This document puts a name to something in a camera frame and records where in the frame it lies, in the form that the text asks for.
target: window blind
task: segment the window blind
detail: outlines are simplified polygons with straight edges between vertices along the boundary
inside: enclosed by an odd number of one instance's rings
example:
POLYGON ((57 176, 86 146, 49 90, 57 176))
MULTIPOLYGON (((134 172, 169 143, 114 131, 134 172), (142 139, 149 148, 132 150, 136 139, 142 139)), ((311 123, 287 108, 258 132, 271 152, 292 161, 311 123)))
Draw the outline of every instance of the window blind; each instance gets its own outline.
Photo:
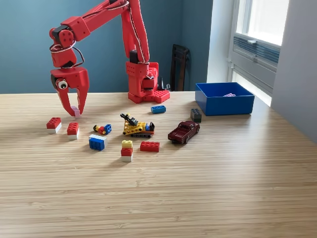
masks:
POLYGON ((245 51, 252 53, 253 55, 262 57, 268 61, 278 63, 280 49, 275 48, 256 40, 253 40, 251 43, 242 37, 234 36, 233 37, 233 44, 238 46, 245 51))

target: yellow lego vehicle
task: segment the yellow lego vehicle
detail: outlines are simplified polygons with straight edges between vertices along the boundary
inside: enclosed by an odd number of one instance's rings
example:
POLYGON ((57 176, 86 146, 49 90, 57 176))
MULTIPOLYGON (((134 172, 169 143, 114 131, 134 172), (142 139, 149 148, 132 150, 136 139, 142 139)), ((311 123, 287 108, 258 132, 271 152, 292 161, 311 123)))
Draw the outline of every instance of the yellow lego vehicle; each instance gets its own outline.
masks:
POLYGON ((146 122, 137 121, 135 118, 130 118, 130 114, 121 114, 124 119, 124 135, 131 135, 131 137, 151 138, 154 134, 154 124, 151 122, 148 125, 146 122))

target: blue lego brick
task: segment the blue lego brick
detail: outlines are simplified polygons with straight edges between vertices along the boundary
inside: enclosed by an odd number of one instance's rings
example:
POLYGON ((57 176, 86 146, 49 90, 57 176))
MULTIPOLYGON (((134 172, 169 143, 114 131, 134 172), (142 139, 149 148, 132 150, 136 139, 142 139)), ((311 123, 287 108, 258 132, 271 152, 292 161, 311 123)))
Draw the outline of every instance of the blue lego brick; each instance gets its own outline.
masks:
POLYGON ((110 124, 105 125, 105 131, 106 131, 106 135, 108 135, 112 131, 110 124))
POLYGON ((151 107, 151 112, 152 112, 153 114, 156 114, 156 113, 165 113, 165 112, 166 112, 166 107, 165 107, 165 106, 151 107))
POLYGON ((105 148, 105 141, 96 139, 96 138, 90 138, 89 139, 89 147, 93 150, 99 150, 102 151, 105 148))

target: toy car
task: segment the toy car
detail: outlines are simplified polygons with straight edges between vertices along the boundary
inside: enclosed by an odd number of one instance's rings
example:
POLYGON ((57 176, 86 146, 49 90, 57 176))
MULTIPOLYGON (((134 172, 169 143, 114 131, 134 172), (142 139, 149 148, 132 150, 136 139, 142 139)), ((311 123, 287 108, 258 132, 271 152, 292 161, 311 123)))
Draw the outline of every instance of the toy car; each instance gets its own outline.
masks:
POLYGON ((168 139, 173 143, 187 144, 188 140, 199 132, 200 125, 193 121, 183 121, 178 127, 168 134, 168 139))

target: toy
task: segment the toy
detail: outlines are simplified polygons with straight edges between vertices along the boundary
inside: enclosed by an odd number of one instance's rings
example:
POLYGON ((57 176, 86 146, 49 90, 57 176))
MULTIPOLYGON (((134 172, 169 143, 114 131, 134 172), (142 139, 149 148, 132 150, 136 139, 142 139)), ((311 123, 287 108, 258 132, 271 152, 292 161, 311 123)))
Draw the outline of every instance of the toy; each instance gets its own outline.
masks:
POLYGON ((77 122, 71 122, 67 128, 67 137, 69 140, 78 140, 79 125, 77 122))
POLYGON ((112 131, 110 124, 105 125, 105 131, 106 131, 106 135, 108 135, 112 131))
POLYGON ((140 145, 141 151, 159 152, 159 142, 142 141, 140 145))
POLYGON ((235 94, 232 94, 232 93, 229 93, 227 95, 224 95, 224 97, 235 97, 236 95, 235 94))
POLYGON ((187 144, 188 140, 199 132, 200 125, 193 121, 183 121, 168 134, 167 138, 173 143, 187 144))
POLYGON ((165 113, 166 112, 166 107, 165 106, 151 107, 151 112, 153 114, 165 113))
POLYGON ((127 149, 132 149, 133 148, 132 140, 123 140, 122 141, 122 147, 123 148, 127 148, 127 149))
POLYGON ((60 118, 52 118, 46 124, 48 134, 55 134, 58 133, 59 129, 61 128, 61 119, 60 118))
POLYGON ((95 132, 98 132, 98 133, 101 134, 101 135, 104 135, 104 134, 106 133, 106 130, 105 130, 105 128, 104 128, 103 126, 95 125, 94 128, 93 128, 93 130, 94 130, 95 132))
POLYGON ((151 137, 154 134, 155 126, 151 122, 150 125, 148 125, 145 122, 137 121, 135 118, 130 118, 130 114, 127 113, 120 115, 122 118, 124 118, 124 129, 123 134, 124 135, 132 135, 132 134, 142 134, 142 137, 151 137))
POLYGON ((132 162, 133 154, 131 156, 121 156, 121 161, 123 162, 132 162))
POLYGON ((197 123, 201 123, 202 122, 202 114, 199 111, 199 109, 197 108, 193 108, 190 111, 190 118, 192 119, 192 121, 197 122, 197 123))
POLYGON ((121 149, 121 156, 132 156, 133 149, 132 148, 122 148, 121 149))
POLYGON ((135 103, 162 103, 170 97, 170 92, 161 86, 161 91, 158 90, 159 64, 149 62, 148 39, 139 0, 105 0, 83 16, 72 16, 61 26, 50 30, 53 39, 50 51, 53 65, 58 68, 51 71, 51 81, 63 107, 73 117, 76 115, 69 102, 69 88, 77 89, 80 114, 83 113, 89 89, 87 69, 78 67, 84 63, 84 57, 74 45, 120 14, 125 53, 130 59, 126 63, 128 98, 135 103), (74 50, 81 56, 79 63, 74 50))
POLYGON ((81 115, 80 115, 80 111, 77 107, 75 106, 71 106, 72 110, 74 110, 74 113, 75 113, 75 118, 80 118, 81 115))
POLYGON ((102 137, 99 135, 90 135, 89 136, 89 147, 94 150, 102 151, 108 145, 108 141, 106 137, 102 137))
POLYGON ((122 141, 121 160, 124 162, 132 162, 133 159, 133 143, 131 140, 122 141))

